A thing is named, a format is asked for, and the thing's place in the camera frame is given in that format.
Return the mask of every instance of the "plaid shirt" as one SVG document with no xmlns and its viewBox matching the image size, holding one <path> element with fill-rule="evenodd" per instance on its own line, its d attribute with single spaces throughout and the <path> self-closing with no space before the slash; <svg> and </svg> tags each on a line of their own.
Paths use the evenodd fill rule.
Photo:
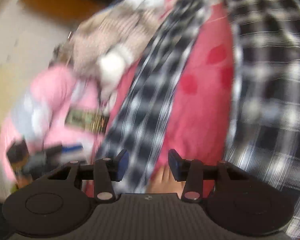
<svg viewBox="0 0 300 240">
<path fill-rule="evenodd" d="M 288 195 L 300 238 L 300 0 L 225 0 L 235 78 L 225 158 Z"/>
<path fill-rule="evenodd" d="M 298 239 L 300 0 L 224 1 L 233 30 L 235 60 L 225 159 L 290 196 L 295 214 L 287 234 Z M 208 0 L 179 0 L 149 43 L 127 98 L 100 148 L 98 157 L 114 156 L 122 148 L 130 152 L 128 174 L 119 189 L 122 192 L 142 191 L 151 175 L 173 91 L 208 4 Z M 186 19 L 193 24 L 182 25 Z"/>
</svg>

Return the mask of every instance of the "pink clothing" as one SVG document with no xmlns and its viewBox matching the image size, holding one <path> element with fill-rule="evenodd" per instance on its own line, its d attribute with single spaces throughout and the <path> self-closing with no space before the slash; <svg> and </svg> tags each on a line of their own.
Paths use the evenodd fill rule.
<svg viewBox="0 0 300 240">
<path fill-rule="evenodd" d="M 30 152 L 40 150 L 42 143 L 45 147 L 62 143 L 73 145 L 82 143 L 90 145 L 92 152 L 100 145 L 103 135 L 94 135 L 78 129 L 64 126 L 66 115 L 71 105 L 85 110 L 98 109 L 98 91 L 94 81 L 88 81 L 79 100 L 73 102 L 75 87 L 80 81 L 73 76 L 72 71 L 62 65 L 58 65 L 39 74 L 30 85 L 30 93 L 38 102 L 45 103 L 52 111 L 49 120 L 50 128 L 43 131 L 42 138 L 26 140 Z M 7 179 L 15 181 L 14 173 L 6 157 L 6 151 L 15 140 L 21 140 L 22 135 L 17 131 L 15 123 L 9 115 L 3 122 L 0 134 L 0 160 L 3 164 Z"/>
</svg>

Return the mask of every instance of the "clothing pile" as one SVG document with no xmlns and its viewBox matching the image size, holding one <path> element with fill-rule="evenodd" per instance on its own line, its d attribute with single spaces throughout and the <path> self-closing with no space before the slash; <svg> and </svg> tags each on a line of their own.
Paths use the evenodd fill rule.
<svg viewBox="0 0 300 240">
<path fill-rule="evenodd" d="M 22 137 L 80 142 L 91 159 L 126 149 L 117 193 L 144 192 L 174 148 L 228 160 L 284 192 L 295 204 L 287 234 L 300 238 L 300 0 L 119 0 L 82 23 L 55 61 L 3 124 L 11 179 L 5 153 Z M 108 115 L 106 134 L 66 126 L 74 107 Z"/>
</svg>

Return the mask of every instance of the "ribbed black surface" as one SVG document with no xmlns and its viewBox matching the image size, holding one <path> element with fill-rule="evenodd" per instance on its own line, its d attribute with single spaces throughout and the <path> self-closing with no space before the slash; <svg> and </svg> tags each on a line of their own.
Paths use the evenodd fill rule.
<svg viewBox="0 0 300 240">
<path fill-rule="evenodd" d="M 10 240 L 27 239 L 30 238 L 18 234 L 10 237 Z M 212 222 L 199 205 L 183 203 L 176 194 L 124 194 L 113 204 L 99 205 L 80 228 L 50 239 L 288 240 L 290 238 L 282 232 L 262 238 L 236 235 Z"/>
</svg>

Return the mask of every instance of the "gray fabric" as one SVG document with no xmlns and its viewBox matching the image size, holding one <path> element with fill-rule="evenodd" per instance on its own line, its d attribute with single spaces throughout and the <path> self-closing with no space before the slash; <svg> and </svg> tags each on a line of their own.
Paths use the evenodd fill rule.
<svg viewBox="0 0 300 240">
<path fill-rule="evenodd" d="M 43 139 L 45 130 L 49 127 L 50 120 L 41 116 L 42 113 L 50 110 L 44 102 L 38 102 L 31 94 L 26 92 L 25 95 L 16 103 L 11 110 L 11 120 L 16 130 L 28 141 Z"/>
</svg>

